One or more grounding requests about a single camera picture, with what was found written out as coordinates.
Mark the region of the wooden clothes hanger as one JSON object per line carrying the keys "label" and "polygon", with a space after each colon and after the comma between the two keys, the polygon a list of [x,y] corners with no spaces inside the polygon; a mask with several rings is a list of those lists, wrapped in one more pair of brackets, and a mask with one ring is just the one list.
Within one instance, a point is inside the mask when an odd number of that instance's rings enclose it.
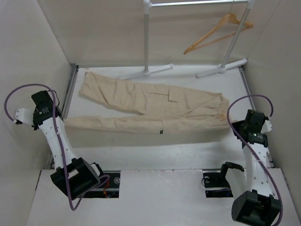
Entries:
{"label": "wooden clothes hanger", "polygon": [[220,21],[209,31],[207,32],[205,35],[203,35],[200,39],[198,39],[197,41],[195,41],[194,43],[192,43],[190,46],[188,46],[186,48],[186,50],[184,51],[184,55],[196,50],[196,49],[199,49],[199,48],[202,48],[202,47],[205,47],[207,45],[211,45],[211,44],[214,44],[218,41],[221,41],[221,40],[224,40],[228,37],[231,37],[231,36],[234,36],[235,35],[235,32],[233,33],[230,33],[228,35],[225,35],[225,36],[222,36],[220,38],[217,38],[211,42],[208,42],[206,44],[202,44],[200,45],[200,43],[202,43],[203,41],[205,41],[206,39],[208,39],[211,35],[213,35],[215,32],[219,31],[221,28],[223,28],[226,24],[236,24],[236,25],[239,25],[241,21],[239,21],[237,19],[237,16],[236,14],[234,13],[228,13],[226,14],[225,16],[223,16]]}

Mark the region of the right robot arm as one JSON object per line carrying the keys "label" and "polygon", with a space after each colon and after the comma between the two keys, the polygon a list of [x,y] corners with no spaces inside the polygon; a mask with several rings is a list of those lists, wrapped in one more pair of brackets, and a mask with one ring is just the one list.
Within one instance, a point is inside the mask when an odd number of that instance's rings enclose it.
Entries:
{"label": "right robot arm", "polygon": [[272,126],[264,113],[248,110],[246,118],[231,124],[242,142],[246,167],[226,162],[218,174],[223,186],[230,186],[234,202],[231,217],[249,226],[270,226],[280,215],[281,201],[275,198],[272,180],[266,173],[268,137]]}

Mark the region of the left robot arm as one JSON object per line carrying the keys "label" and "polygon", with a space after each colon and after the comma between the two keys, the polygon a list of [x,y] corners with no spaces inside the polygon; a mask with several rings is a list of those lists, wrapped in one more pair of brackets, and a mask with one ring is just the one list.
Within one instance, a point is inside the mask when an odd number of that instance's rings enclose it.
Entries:
{"label": "left robot arm", "polygon": [[55,173],[50,177],[56,187],[65,195],[69,185],[71,200],[83,196],[94,187],[105,184],[105,175],[97,163],[89,164],[77,158],[65,132],[65,124],[58,107],[50,97],[49,91],[40,91],[31,96],[36,107],[33,113],[34,129],[45,135],[52,152]]}

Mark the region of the beige trousers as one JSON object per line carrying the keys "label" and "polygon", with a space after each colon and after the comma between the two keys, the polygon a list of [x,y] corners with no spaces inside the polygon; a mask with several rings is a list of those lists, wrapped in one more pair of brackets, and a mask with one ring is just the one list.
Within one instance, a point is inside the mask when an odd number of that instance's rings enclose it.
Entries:
{"label": "beige trousers", "polygon": [[221,93],[86,73],[79,94],[89,101],[133,116],[66,119],[65,125],[73,129],[176,134],[229,127],[227,109],[230,102]]}

